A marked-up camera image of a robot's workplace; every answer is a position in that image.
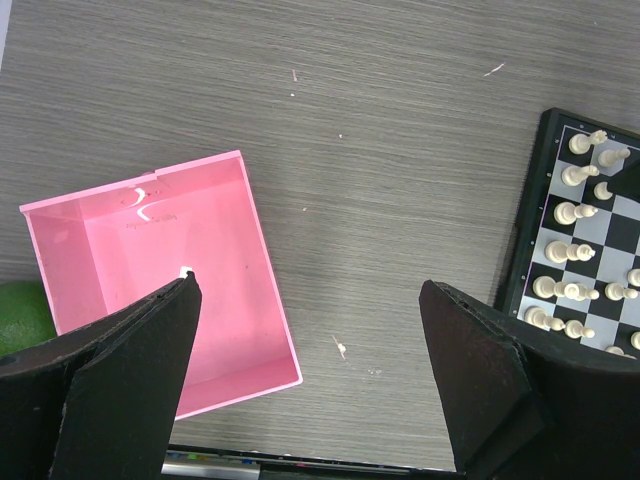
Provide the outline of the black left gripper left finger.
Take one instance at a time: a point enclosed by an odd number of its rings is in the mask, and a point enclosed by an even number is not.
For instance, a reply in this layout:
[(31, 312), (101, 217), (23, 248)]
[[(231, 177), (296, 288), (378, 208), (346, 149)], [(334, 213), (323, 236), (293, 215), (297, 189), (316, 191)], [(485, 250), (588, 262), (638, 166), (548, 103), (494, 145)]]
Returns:
[(1, 358), (4, 479), (157, 479), (198, 326), (188, 273)]

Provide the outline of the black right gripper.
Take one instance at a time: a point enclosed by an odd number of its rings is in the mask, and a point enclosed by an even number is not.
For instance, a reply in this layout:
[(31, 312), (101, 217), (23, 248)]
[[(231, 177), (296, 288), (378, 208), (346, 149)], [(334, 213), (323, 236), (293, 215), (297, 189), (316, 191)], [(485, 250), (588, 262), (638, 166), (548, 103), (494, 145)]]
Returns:
[(607, 182), (608, 190), (618, 196), (640, 200), (640, 161), (625, 166)]

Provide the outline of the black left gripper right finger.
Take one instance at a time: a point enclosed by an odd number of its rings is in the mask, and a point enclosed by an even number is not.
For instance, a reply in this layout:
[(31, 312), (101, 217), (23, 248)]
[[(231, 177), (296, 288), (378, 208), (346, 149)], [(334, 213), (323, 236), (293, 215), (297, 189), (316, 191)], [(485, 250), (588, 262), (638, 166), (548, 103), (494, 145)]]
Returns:
[(427, 281), (423, 330), (457, 470), (470, 479), (635, 479), (639, 364)]

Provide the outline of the black and white chessboard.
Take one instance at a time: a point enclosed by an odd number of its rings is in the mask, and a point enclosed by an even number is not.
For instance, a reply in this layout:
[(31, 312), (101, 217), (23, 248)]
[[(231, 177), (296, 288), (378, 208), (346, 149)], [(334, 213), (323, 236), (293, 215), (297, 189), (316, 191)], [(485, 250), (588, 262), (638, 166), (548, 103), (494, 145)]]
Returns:
[[(604, 130), (608, 139), (575, 155), (569, 140)], [(494, 306), (518, 320), (595, 349), (639, 356), (639, 203), (612, 194), (607, 182), (639, 160), (639, 136), (552, 108), (542, 113), (516, 214), (515, 243)], [(562, 171), (595, 165), (600, 174), (570, 187)], [(561, 202), (599, 209), (571, 225), (558, 224)], [(588, 244), (586, 262), (553, 263), (545, 247), (559, 240)]]

